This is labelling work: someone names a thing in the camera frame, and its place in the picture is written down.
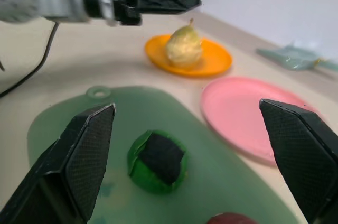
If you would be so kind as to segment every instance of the red object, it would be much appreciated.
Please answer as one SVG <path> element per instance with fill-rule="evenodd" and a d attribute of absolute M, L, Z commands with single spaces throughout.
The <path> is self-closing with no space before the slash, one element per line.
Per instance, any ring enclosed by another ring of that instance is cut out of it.
<path fill-rule="evenodd" d="M 212 217 L 207 224 L 258 224 L 258 223 L 241 214 L 222 213 Z"/>

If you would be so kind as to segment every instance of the orange plate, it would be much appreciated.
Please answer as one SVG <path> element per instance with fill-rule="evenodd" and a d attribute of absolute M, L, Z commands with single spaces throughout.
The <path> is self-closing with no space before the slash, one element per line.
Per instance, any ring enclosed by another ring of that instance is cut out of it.
<path fill-rule="evenodd" d="M 165 44 L 170 35 L 158 35 L 151 38 L 145 45 L 145 52 L 153 64 L 159 68 L 188 77 L 209 77 L 220 74 L 231 67 L 230 53 L 220 45 L 207 39 L 202 39 L 203 53 L 201 62 L 191 70 L 174 67 L 169 64 L 165 54 Z"/>

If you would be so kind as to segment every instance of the light blue object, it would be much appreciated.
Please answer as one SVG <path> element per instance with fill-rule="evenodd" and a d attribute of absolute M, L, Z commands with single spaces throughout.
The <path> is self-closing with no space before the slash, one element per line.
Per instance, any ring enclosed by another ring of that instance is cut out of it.
<path fill-rule="evenodd" d="M 306 70 L 320 66 L 338 71 L 338 64 L 321 59 L 315 52 L 291 45 L 276 50 L 257 49 L 256 51 L 258 54 L 275 61 L 289 70 Z"/>

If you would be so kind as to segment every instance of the cutting board hole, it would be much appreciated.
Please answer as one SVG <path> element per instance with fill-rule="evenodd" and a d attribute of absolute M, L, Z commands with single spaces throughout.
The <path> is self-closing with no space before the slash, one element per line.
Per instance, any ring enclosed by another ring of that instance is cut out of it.
<path fill-rule="evenodd" d="M 106 87 L 92 87 L 87 90 L 86 95 L 93 99 L 104 99 L 110 96 L 110 89 Z"/>

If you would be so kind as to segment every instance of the black cable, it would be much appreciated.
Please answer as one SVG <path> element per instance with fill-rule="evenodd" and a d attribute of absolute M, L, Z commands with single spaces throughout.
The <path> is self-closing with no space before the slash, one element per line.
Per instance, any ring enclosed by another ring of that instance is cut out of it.
<path fill-rule="evenodd" d="M 51 49 L 55 33 L 57 32 L 57 29 L 58 29 L 59 25 L 60 24 L 58 22 L 55 22 L 55 24 L 54 24 L 54 26 L 52 28 L 52 31 L 51 31 L 51 33 L 49 35 L 49 38 L 48 38 L 48 41 L 47 41 L 47 45 L 46 45 L 46 48 L 44 50 L 44 53 L 43 53 L 43 56 L 42 56 L 42 59 L 41 59 L 40 63 L 34 68 L 33 71 L 31 71 L 29 74 L 27 74 L 21 80 L 19 80 L 16 84 L 12 85 L 11 87 L 9 87 L 8 89 L 6 89 L 5 91 L 1 92 L 0 93 L 0 98 L 3 98 L 4 96 L 6 96 L 10 92 L 12 92 L 14 89 L 16 89 L 17 87 L 21 86 L 23 83 L 26 82 L 26 80 L 28 80 L 29 78 L 31 78 L 36 72 L 38 72 L 41 69 L 41 67 L 44 65 L 44 63 L 47 60 L 47 57 L 48 57 L 49 51 Z"/>

